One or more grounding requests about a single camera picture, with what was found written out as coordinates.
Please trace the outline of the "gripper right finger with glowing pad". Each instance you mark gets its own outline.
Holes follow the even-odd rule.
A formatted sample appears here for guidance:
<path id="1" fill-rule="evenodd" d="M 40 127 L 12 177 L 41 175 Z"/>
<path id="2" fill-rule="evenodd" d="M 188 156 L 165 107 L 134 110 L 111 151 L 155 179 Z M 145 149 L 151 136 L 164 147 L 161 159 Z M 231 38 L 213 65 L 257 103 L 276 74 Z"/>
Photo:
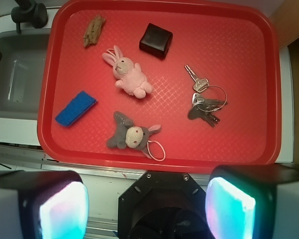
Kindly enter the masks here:
<path id="1" fill-rule="evenodd" d="M 299 239 L 299 164 L 217 166 L 205 211 L 217 239 Z"/>

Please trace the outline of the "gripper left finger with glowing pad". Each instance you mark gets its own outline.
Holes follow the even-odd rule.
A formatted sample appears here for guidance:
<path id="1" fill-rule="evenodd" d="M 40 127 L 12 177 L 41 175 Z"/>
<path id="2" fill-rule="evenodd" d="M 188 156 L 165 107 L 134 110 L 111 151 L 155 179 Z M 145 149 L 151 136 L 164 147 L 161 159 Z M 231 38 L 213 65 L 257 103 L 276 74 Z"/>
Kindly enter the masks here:
<path id="1" fill-rule="evenodd" d="M 0 171 L 0 239 L 82 239 L 88 214 L 74 171 Z"/>

